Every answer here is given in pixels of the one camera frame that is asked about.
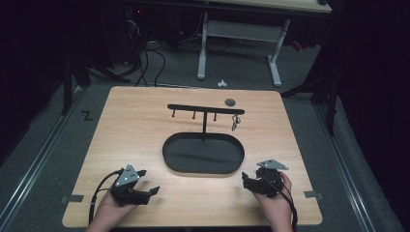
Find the metal rail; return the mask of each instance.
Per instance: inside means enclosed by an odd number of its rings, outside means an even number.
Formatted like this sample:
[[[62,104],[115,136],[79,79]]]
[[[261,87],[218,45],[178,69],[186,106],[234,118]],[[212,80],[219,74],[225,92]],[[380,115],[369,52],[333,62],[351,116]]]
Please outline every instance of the metal rail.
[[[61,133],[62,129],[66,125],[70,115],[73,112],[75,105],[79,102],[79,100],[84,96],[85,90],[80,87],[77,87],[74,91],[74,102],[70,110],[65,115],[61,115],[58,119],[56,125],[51,130],[48,138],[46,139],[43,147],[37,153],[36,158],[33,160],[32,164],[30,165],[28,171],[21,179],[18,187],[15,190],[15,193],[10,198],[8,204],[3,209],[0,215],[0,231],[8,231],[10,225],[15,218],[18,210],[20,209],[21,205],[23,204],[25,198],[27,197],[28,193],[30,192],[31,188],[36,183],[36,180],[39,178],[42,170],[48,161],[48,158],[51,156],[52,150],[54,145],[57,141],[59,134]]]
[[[358,189],[356,188],[356,184],[354,183],[353,178],[350,175],[349,169],[347,168],[347,165],[344,162],[343,156],[341,155],[341,150],[337,146],[336,139],[329,134],[329,131],[326,127],[325,112],[323,111],[323,108],[317,104],[313,106],[313,109],[316,115],[318,116],[321,122],[320,125],[322,126],[323,131],[326,133],[329,144],[333,149],[335,162],[338,167],[338,174],[340,175],[340,179],[346,190],[347,196],[349,197],[352,208],[356,214],[356,218],[358,219],[358,222],[362,227],[362,231],[373,232],[375,231],[375,229],[373,223],[371,222],[370,216],[367,213],[363,198],[360,195]]]

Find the key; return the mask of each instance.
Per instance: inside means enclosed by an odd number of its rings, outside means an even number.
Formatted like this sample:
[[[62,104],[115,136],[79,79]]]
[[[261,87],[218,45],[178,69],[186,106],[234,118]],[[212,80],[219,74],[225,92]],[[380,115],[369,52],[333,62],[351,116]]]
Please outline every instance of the key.
[[[232,116],[232,121],[232,131],[234,131],[236,130],[237,125],[241,123],[241,119],[238,117],[238,115],[234,115]]]

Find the white metal frame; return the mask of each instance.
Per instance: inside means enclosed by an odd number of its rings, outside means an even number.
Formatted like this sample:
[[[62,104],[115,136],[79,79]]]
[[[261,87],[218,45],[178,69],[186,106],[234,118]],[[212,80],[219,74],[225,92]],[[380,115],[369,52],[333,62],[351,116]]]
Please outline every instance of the white metal frame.
[[[205,78],[206,70],[206,42],[208,36],[226,37],[233,39],[243,39],[252,41],[263,41],[276,43],[273,55],[268,56],[269,66],[271,68],[274,85],[281,86],[278,74],[277,58],[280,48],[286,36],[290,20],[286,19],[282,27],[263,26],[255,24],[235,23],[227,21],[208,20],[208,14],[204,14],[202,29],[202,47],[199,54],[198,79]]]

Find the wooden board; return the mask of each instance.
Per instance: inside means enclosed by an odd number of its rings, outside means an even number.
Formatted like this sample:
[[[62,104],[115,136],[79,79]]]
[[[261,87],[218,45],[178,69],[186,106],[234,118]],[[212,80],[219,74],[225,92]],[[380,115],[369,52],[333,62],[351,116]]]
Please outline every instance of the wooden board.
[[[164,141],[177,132],[201,132],[203,115],[197,113],[193,120],[191,112],[176,111],[172,117],[167,105],[229,108],[226,99],[235,100],[232,108],[245,110],[241,124],[232,131],[232,115],[218,115],[217,121],[209,115],[207,132],[227,133],[241,141],[245,159],[239,170],[215,175],[183,174],[169,169],[161,153]],[[241,175],[246,172],[255,178],[256,164],[269,159],[289,166],[284,172],[293,183],[299,224],[320,223],[322,216],[316,200],[305,198],[304,192],[312,191],[312,187],[278,92],[114,87],[73,190],[84,199],[69,203],[63,223],[86,227],[89,202],[97,185],[108,173],[131,163],[136,170],[147,170],[136,189],[161,189],[121,226],[265,225],[257,201],[243,188]],[[104,187],[112,185],[114,179],[108,179]]]

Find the human hand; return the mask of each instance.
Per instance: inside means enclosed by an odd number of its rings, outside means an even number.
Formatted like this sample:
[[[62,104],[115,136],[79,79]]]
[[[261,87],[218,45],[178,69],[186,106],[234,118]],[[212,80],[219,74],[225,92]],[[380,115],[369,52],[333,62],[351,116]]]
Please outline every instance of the human hand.
[[[286,187],[283,188],[282,192],[287,198],[291,199],[290,191],[292,189],[292,183],[284,173],[280,172],[280,176],[283,179],[283,185]],[[278,194],[273,198],[269,198],[256,192],[252,193],[255,196],[256,200],[259,202],[262,208],[262,213],[268,220],[273,231],[293,231],[291,225],[292,210],[289,206],[289,203],[281,194]]]
[[[120,206],[108,191],[100,202],[93,221],[87,232],[105,232],[118,225],[121,220],[132,212],[138,205]]]

